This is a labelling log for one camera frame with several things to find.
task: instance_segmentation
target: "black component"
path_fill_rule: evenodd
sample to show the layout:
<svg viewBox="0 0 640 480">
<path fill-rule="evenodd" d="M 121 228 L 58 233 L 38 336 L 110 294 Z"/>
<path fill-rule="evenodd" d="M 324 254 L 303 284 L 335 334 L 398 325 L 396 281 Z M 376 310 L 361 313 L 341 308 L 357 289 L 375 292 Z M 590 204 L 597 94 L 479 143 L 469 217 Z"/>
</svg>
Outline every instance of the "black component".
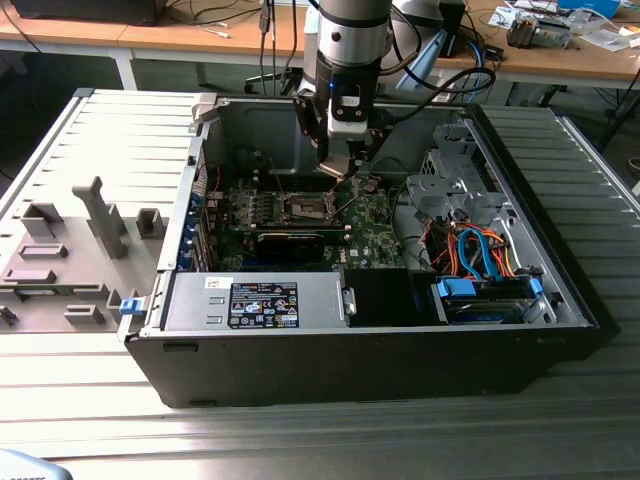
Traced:
<svg viewBox="0 0 640 480">
<path fill-rule="evenodd" d="M 557 308 L 559 304 L 564 303 L 564 298 L 560 292 L 551 292 L 547 294 L 551 308 Z"/>
<path fill-rule="evenodd" d="M 311 137 L 314 141 L 318 141 L 318 119 L 313 109 L 313 102 L 309 97 L 297 95 L 293 99 L 293 106 L 298 117 L 298 125 L 302 134 Z"/>
<path fill-rule="evenodd" d="M 345 270 L 344 286 L 352 288 L 356 298 L 357 313 L 349 317 L 351 327 L 415 327 L 437 317 L 435 307 L 430 314 L 418 314 L 404 268 Z"/>
<path fill-rule="evenodd" d="M 495 60 L 497 62 L 502 61 L 502 55 L 504 54 L 504 49 L 496 47 L 494 45 L 486 44 L 484 46 L 484 58 L 488 60 Z"/>
<path fill-rule="evenodd" d="M 454 54 L 453 44 L 464 16 L 465 3 L 463 0 L 440 0 L 438 6 L 443 18 L 442 28 L 447 32 L 447 38 L 444 40 L 439 56 L 451 57 Z"/>
<path fill-rule="evenodd" d="M 23 18 L 96 20 L 151 26 L 167 0 L 11 0 Z"/>
<path fill-rule="evenodd" d="M 378 87 L 381 58 L 358 67 L 342 67 L 329 63 L 318 50 L 316 61 L 316 96 L 324 109 L 341 122 L 366 122 L 373 108 Z M 357 106 L 343 105 L 342 97 L 358 97 Z"/>
<path fill-rule="evenodd" d="M 325 239 L 313 233 L 262 233 L 256 255 L 264 263 L 318 263 L 324 255 Z"/>
<path fill-rule="evenodd" d="M 510 47 L 529 48 L 536 33 L 536 21 L 526 17 L 513 22 L 507 31 L 507 43 Z"/>
</svg>

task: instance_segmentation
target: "wire bundle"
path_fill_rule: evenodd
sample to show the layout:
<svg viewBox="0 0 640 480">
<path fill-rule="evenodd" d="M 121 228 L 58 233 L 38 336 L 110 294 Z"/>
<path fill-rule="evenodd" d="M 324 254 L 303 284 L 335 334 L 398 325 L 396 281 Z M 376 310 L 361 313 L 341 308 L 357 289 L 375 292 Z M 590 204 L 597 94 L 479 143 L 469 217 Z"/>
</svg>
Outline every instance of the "wire bundle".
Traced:
<svg viewBox="0 0 640 480">
<path fill-rule="evenodd" d="M 433 232 L 433 224 L 425 231 L 424 235 L 420 238 L 419 243 L 426 248 L 426 242 Z M 478 249 L 478 254 L 474 255 L 474 259 L 471 263 L 469 263 L 465 257 L 464 245 L 465 241 L 472 240 L 479 244 L 481 244 L 481 239 L 469 236 L 469 233 L 474 232 L 478 237 L 483 236 L 486 238 L 486 241 L 489 246 L 489 251 L 491 258 L 486 258 L 486 252 L 480 247 Z M 479 256 L 482 256 L 485 269 L 487 273 L 490 274 L 490 270 L 492 270 L 489 262 L 494 261 L 495 266 L 497 266 L 496 271 L 503 277 L 515 277 L 515 273 L 511 268 L 511 259 L 509 258 L 509 248 L 510 246 L 505 241 L 504 238 L 499 236 L 495 231 L 490 229 L 485 229 L 479 227 L 478 225 L 474 225 L 472 223 L 457 223 L 452 224 L 451 227 L 447 231 L 447 247 L 442 249 L 440 253 L 438 253 L 434 260 L 431 262 L 431 267 L 437 269 L 440 274 L 444 275 L 454 275 L 458 276 L 461 270 L 466 270 L 470 276 L 465 278 L 473 278 L 475 280 L 482 280 L 482 275 L 478 273 L 478 271 L 474 268 L 473 264 L 479 260 Z M 449 259 L 449 263 L 447 263 L 444 267 L 441 265 L 444 264 L 446 259 Z"/>
</svg>

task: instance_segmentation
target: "warning label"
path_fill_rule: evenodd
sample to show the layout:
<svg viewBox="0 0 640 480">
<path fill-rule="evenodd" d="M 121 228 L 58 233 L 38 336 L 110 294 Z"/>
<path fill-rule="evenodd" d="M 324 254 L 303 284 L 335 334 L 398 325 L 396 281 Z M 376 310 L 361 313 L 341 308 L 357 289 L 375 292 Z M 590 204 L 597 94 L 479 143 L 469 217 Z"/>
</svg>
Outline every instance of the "warning label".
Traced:
<svg viewBox="0 0 640 480">
<path fill-rule="evenodd" d="M 231 328 L 298 328 L 299 312 L 297 283 L 231 285 Z"/>
</svg>

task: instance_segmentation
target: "table leg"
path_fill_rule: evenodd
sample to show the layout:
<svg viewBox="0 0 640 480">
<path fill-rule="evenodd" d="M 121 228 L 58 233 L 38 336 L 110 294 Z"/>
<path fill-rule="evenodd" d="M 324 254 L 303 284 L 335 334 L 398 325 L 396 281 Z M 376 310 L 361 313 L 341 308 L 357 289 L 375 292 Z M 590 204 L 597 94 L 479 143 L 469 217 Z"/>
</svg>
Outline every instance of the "table leg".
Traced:
<svg viewBox="0 0 640 480">
<path fill-rule="evenodd" d="M 118 67 L 118 73 L 120 74 L 120 80 L 122 81 L 122 88 L 124 90 L 138 90 L 136 84 L 136 77 L 133 73 L 133 55 L 128 48 L 115 48 L 110 52 L 111 58 L 116 61 Z"/>
</svg>

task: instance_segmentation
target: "blue latch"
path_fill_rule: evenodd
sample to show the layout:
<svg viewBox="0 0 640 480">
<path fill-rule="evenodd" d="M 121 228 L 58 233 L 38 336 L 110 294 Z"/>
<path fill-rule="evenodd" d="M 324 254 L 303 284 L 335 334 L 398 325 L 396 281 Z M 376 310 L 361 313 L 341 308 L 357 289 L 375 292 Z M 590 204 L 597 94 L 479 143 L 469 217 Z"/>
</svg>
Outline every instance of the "blue latch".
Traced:
<svg viewBox="0 0 640 480">
<path fill-rule="evenodd" d="M 445 297 L 475 297 L 476 289 L 468 278 L 444 278 L 438 282 L 438 294 Z"/>
<path fill-rule="evenodd" d="M 127 298 L 120 302 L 121 315 L 144 315 L 144 301 L 141 298 Z"/>
<path fill-rule="evenodd" d="M 529 286 L 531 287 L 531 291 L 536 297 L 542 295 L 542 284 L 540 283 L 540 280 L 538 280 L 537 278 L 532 278 L 531 280 L 529 280 Z"/>
</svg>

